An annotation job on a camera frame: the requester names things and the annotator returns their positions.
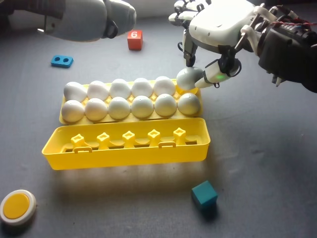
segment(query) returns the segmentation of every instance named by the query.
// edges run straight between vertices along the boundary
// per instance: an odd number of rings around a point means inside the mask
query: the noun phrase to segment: red cube
[[[140,51],[142,49],[143,36],[142,31],[132,30],[128,34],[129,50]]]

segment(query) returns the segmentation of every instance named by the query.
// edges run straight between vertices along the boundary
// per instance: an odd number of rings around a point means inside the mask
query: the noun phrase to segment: yellow plastic tray
[[[70,170],[201,161],[209,143],[204,119],[163,119],[62,126],[42,153],[54,170]]]
[[[178,100],[180,98],[180,96],[182,96],[183,94],[185,93],[193,93],[195,94],[198,98],[199,98],[199,101],[200,101],[200,104],[201,104],[201,109],[198,113],[194,114],[194,115],[191,115],[191,116],[187,116],[187,115],[184,115],[182,114],[178,109],[177,111],[170,117],[162,117],[160,115],[158,115],[155,111],[147,118],[145,119],[139,119],[137,117],[135,117],[132,113],[130,113],[130,115],[128,115],[126,118],[122,119],[122,120],[116,120],[116,119],[113,119],[110,117],[110,115],[107,115],[105,116],[105,118],[103,118],[102,120],[100,121],[91,121],[89,120],[87,117],[83,117],[81,120],[75,122],[75,123],[70,123],[70,122],[67,122],[63,119],[62,115],[61,115],[61,109],[60,109],[60,113],[59,113],[59,121],[60,123],[64,124],[64,125],[74,125],[74,124],[95,124],[95,123],[103,123],[103,122],[116,122],[116,121],[140,121],[140,120],[153,120],[153,119],[178,119],[178,118],[194,118],[194,117],[199,117],[202,112],[203,112],[203,101],[202,101],[202,97],[201,97],[201,93],[200,93],[200,89],[198,88],[194,88],[192,90],[189,90],[189,91],[184,91],[182,90],[181,88],[179,88],[176,84],[176,79],[172,79],[173,83],[175,84],[176,86],[176,92],[175,94],[173,95],[174,99],[176,100],[176,102],[178,103]],[[153,86],[154,83],[155,83],[155,80],[151,80],[149,81],[151,83],[151,85]],[[133,82],[128,82],[128,84],[130,86],[133,85]],[[111,86],[111,83],[105,83],[106,87],[110,88]],[[85,88],[88,88],[89,84],[84,84],[83,85]],[[134,97],[131,95],[127,101],[132,104],[132,101],[133,101]],[[150,99],[152,100],[152,102],[154,103],[155,100],[157,99],[157,96],[153,93],[152,96],[150,97]],[[88,102],[88,98],[86,98],[82,104],[84,106],[86,106],[86,103]],[[109,96],[104,102],[107,104],[107,106],[109,105],[111,101],[111,97]],[[63,96],[63,101],[62,101],[62,105],[61,107],[63,107],[64,103],[66,102],[65,100],[65,97]]]

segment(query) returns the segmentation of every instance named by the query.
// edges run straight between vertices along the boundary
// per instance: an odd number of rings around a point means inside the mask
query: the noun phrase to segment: yellow and white button
[[[1,219],[10,225],[17,226],[27,222],[36,209],[36,199],[27,190],[16,190],[9,193],[0,205]]]

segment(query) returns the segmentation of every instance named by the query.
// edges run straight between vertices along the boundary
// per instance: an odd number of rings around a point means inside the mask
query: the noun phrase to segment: green light
[[[222,80],[222,79],[224,79],[224,78],[225,78],[224,75],[217,75],[217,76],[216,76],[216,79],[218,79],[218,80]]]

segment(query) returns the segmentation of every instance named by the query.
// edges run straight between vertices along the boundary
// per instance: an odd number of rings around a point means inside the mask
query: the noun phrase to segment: gray table
[[[276,88],[251,53],[239,53],[243,69],[236,78],[202,90],[212,139],[205,161],[50,168],[41,150],[60,126],[68,81],[174,78],[184,67],[176,46],[181,28],[161,18],[139,21],[138,29],[144,33],[140,52],[128,50],[126,36],[85,44],[27,31],[0,39],[0,197],[23,188],[38,202],[28,228],[2,226],[0,237],[315,237],[317,94],[289,82]],[[56,54],[73,56],[73,66],[51,67]],[[196,65],[216,57],[199,49]],[[190,196],[207,179],[219,193],[217,214],[208,220]]]

